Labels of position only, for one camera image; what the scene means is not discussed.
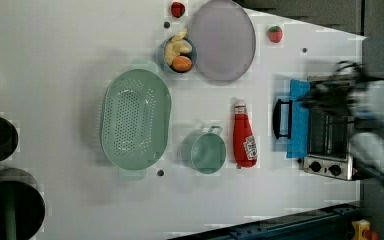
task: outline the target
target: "bottle label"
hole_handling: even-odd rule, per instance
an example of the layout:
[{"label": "bottle label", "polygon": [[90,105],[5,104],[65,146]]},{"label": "bottle label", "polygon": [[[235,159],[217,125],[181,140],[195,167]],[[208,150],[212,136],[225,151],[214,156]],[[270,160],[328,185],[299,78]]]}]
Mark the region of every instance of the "bottle label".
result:
[{"label": "bottle label", "polygon": [[246,112],[246,107],[235,107],[235,114],[248,114]]},{"label": "bottle label", "polygon": [[245,139],[244,148],[248,160],[257,160],[257,144],[255,144],[254,136]]}]

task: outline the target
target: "red apple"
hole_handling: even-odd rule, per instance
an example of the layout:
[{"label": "red apple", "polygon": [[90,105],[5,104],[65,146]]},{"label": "red apple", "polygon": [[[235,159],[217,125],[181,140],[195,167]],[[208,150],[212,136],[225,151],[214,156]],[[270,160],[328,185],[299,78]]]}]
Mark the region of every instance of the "red apple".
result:
[{"label": "red apple", "polygon": [[185,9],[185,5],[183,5],[182,3],[174,2],[173,4],[171,4],[171,14],[175,18],[183,16],[183,14],[185,13]]}]

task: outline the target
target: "red ketchup bottle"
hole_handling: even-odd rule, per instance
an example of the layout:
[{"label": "red ketchup bottle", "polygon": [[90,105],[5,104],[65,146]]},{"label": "red ketchup bottle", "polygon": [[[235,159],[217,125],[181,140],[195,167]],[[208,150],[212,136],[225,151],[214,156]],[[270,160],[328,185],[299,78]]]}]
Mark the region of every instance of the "red ketchup bottle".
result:
[{"label": "red ketchup bottle", "polygon": [[257,163],[257,145],[249,124],[245,101],[235,104],[235,127],[233,130],[233,152],[241,167],[252,167]]}]

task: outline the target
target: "food in bowl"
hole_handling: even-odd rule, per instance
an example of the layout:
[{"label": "food in bowl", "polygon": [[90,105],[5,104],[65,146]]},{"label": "food in bowl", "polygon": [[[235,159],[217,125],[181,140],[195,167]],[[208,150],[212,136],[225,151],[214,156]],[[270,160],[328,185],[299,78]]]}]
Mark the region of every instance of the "food in bowl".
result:
[{"label": "food in bowl", "polygon": [[192,60],[189,54],[192,52],[192,45],[185,40],[187,29],[184,28],[174,36],[164,49],[164,58],[168,66],[174,71],[184,73],[192,68]]}]

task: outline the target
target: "small green pot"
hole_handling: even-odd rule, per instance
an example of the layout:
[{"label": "small green pot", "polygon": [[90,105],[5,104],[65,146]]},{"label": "small green pot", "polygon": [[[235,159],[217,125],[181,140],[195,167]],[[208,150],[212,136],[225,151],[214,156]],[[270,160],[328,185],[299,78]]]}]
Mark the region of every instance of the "small green pot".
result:
[{"label": "small green pot", "polygon": [[221,127],[213,126],[208,132],[196,131],[186,137],[181,155],[190,168],[203,174],[213,174],[223,166],[226,145],[220,137],[222,130]]}]

